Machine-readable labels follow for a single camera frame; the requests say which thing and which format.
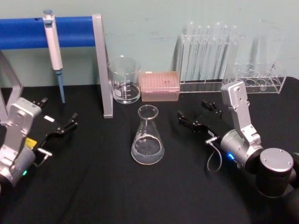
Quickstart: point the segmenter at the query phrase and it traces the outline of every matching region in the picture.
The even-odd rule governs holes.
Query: light blue wall
[[[278,59],[289,76],[299,78],[297,0],[2,0],[0,18],[42,17],[46,8],[56,16],[102,14],[109,58],[130,56],[152,71],[170,69],[177,36],[188,21],[221,21],[250,35],[261,20],[270,37],[268,61]],[[25,86],[57,84],[47,49],[4,53]],[[65,85],[96,83],[94,48],[62,49],[62,58]]]

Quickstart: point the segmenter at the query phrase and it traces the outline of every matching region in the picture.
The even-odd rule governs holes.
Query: cable
[[[216,172],[218,172],[218,171],[220,170],[220,168],[221,168],[221,166],[222,166],[222,156],[221,156],[221,153],[220,153],[219,149],[217,149],[217,148],[214,146],[214,144],[213,144],[212,142],[209,142],[208,144],[209,144],[210,146],[212,146],[212,147],[214,148],[215,151],[213,151],[213,153],[210,155],[209,159],[207,160],[207,162],[206,162],[206,168],[207,168],[207,170],[208,170],[209,172],[211,172],[211,173],[216,173]],[[210,163],[210,160],[211,160],[211,158],[212,158],[212,156],[214,155],[215,152],[217,152],[218,155],[219,155],[220,163],[219,163],[219,166],[218,166],[218,168],[217,168],[216,170],[210,170],[209,163]]]

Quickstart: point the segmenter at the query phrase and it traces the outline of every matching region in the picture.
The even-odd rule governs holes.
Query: erlenmeyer flask
[[[158,109],[152,105],[143,105],[138,109],[141,120],[131,147],[131,154],[136,162],[143,165],[158,162],[164,154],[164,147],[154,121],[158,113]]]

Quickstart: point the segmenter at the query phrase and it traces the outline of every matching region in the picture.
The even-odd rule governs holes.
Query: black table surface
[[[148,104],[114,102],[114,118],[104,119],[100,87],[65,86],[62,106],[57,87],[28,87],[23,97],[48,97],[43,113],[64,123],[79,114],[78,128],[45,149],[54,155],[31,167],[17,186],[0,197],[4,224],[246,224],[284,220],[275,200],[260,195],[250,175],[224,159],[218,173],[205,165],[212,149],[206,136],[179,126],[177,110],[194,118],[203,99],[215,102],[232,125],[218,93],[187,93],[178,102],[152,102],[165,148],[160,162],[136,163],[130,149],[139,125],[137,110]],[[288,152],[299,145],[299,81],[288,77],[280,94],[249,94],[251,121],[264,148]],[[214,158],[212,165],[217,166]]]

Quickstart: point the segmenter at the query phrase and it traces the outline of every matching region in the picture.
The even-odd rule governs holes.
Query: blue horizontal bar
[[[93,20],[85,17],[56,17],[60,47],[95,46]],[[0,19],[0,49],[47,48],[42,18]]]

